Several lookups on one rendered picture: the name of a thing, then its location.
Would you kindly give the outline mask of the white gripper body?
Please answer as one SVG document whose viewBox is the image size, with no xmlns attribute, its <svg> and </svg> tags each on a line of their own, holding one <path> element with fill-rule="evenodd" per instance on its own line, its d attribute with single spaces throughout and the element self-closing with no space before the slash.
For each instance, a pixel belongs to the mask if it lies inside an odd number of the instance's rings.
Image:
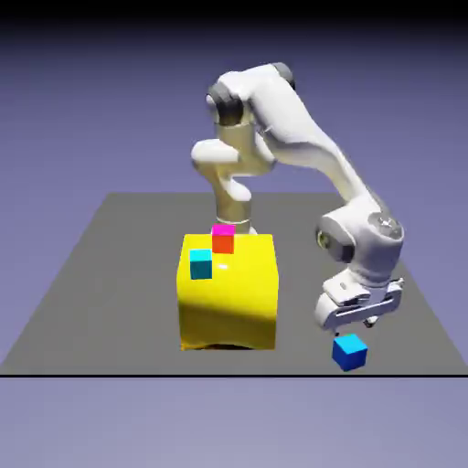
<svg viewBox="0 0 468 468">
<path fill-rule="evenodd" d="M 401 286 L 390 284 L 385 297 L 377 303 L 365 301 L 357 305 L 337 305 L 327 293 L 318 301 L 314 317 L 324 330 L 336 331 L 339 327 L 356 322 L 365 322 L 372 317 L 380 317 L 398 309 L 401 300 Z"/>
</svg>

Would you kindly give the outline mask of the small blue cube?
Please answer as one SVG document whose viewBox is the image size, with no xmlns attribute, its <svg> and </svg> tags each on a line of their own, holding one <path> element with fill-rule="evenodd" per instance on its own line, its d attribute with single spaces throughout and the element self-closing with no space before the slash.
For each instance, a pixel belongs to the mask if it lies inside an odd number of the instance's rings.
<svg viewBox="0 0 468 468">
<path fill-rule="evenodd" d="M 367 351 L 367 345 L 356 334 L 340 335 L 334 339 L 332 359 L 347 372 L 366 364 Z"/>
</svg>

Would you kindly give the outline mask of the small magenta cube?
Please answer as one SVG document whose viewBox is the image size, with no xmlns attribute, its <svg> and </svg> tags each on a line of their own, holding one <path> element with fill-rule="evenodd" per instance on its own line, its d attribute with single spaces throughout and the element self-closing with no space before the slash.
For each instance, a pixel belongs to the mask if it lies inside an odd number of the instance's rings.
<svg viewBox="0 0 468 468">
<path fill-rule="evenodd" d="M 217 254 L 233 254 L 236 227 L 231 224 L 214 224 L 211 230 L 212 251 Z"/>
</svg>

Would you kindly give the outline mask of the small cyan cube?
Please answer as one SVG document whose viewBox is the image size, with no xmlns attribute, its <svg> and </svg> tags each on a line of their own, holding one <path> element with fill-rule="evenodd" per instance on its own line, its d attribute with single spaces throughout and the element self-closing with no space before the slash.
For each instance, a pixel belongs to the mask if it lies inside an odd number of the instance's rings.
<svg viewBox="0 0 468 468">
<path fill-rule="evenodd" d="M 189 252 L 190 278 L 209 280 L 212 278 L 212 250 L 191 249 Z"/>
</svg>

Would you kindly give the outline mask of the large yellow box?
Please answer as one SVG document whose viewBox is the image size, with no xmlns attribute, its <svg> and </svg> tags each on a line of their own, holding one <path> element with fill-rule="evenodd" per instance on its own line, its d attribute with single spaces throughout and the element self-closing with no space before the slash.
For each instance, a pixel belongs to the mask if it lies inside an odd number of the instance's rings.
<svg viewBox="0 0 468 468">
<path fill-rule="evenodd" d="M 233 254 L 212 251 L 212 278 L 190 278 L 191 249 L 211 249 L 209 234 L 184 236 L 176 273 L 181 347 L 272 350 L 279 273 L 271 234 L 235 236 Z"/>
</svg>

